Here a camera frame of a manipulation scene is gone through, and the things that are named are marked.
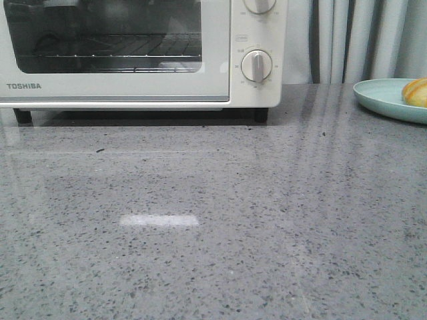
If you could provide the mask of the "glass oven door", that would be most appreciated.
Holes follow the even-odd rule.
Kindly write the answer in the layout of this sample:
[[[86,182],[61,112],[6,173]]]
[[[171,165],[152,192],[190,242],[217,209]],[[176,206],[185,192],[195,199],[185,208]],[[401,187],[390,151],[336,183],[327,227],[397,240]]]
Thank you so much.
[[[1,100],[226,101],[230,96],[229,1],[2,1]],[[54,35],[199,33],[194,72],[28,73],[22,56]]]

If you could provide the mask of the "golden bread roll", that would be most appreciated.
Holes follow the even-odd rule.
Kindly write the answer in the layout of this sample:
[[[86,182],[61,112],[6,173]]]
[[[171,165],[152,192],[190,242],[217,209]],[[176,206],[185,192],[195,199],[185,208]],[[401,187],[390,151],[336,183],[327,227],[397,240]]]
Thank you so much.
[[[402,99],[407,105],[426,108],[427,78],[415,79],[402,89]]]

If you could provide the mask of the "lower oven control knob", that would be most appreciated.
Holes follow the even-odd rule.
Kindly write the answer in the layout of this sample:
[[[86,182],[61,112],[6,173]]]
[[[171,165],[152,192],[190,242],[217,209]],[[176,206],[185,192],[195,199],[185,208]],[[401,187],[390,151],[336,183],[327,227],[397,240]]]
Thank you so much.
[[[272,58],[262,50],[253,50],[242,60],[242,73],[255,83],[263,82],[272,71]]]

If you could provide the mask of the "oven control knob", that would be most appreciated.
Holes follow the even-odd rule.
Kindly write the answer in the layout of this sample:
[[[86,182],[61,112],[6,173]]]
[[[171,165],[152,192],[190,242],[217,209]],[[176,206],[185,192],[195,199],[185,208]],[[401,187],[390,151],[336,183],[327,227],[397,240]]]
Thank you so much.
[[[272,58],[262,50],[253,50],[242,60],[242,73],[255,83],[263,82],[272,71]]]
[[[276,0],[244,0],[244,5],[246,8],[254,14],[264,14],[270,11]]]

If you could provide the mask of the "upper oven control knob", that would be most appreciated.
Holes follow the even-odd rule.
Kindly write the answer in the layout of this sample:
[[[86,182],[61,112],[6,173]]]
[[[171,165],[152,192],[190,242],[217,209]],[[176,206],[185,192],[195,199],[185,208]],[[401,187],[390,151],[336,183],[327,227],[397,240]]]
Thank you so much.
[[[264,14],[270,11],[276,0],[244,0],[244,5],[246,8],[254,14]]]

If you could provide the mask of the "white Toshiba toaster oven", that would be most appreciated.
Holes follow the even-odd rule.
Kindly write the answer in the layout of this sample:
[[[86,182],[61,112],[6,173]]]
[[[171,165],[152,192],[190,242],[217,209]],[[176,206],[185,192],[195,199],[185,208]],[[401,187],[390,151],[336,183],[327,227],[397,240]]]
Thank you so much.
[[[254,14],[244,1],[231,3],[230,19],[230,96],[226,101],[20,101],[5,103],[3,108],[14,110],[19,123],[28,123],[33,110],[63,109],[66,111],[167,111],[167,110],[222,110],[252,108],[255,120],[264,122],[268,110],[279,104],[282,91],[284,40],[288,4],[276,1],[264,14]],[[261,83],[246,79],[242,60],[253,50],[265,51],[272,58],[272,71]]]

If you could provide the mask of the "grey pleated curtain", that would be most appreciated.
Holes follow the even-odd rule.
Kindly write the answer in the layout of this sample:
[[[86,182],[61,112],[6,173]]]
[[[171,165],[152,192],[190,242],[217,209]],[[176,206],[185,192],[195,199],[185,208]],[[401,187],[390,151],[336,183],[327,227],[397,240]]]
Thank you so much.
[[[425,1],[289,1],[283,83],[425,76]]]

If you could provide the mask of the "teal round plate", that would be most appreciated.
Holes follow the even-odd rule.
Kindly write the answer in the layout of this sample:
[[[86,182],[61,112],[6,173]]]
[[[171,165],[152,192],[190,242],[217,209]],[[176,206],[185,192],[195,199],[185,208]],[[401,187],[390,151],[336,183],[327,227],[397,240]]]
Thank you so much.
[[[426,108],[407,105],[402,90],[413,79],[371,79],[353,86],[356,100],[379,115],[410,123],[426,124]]]

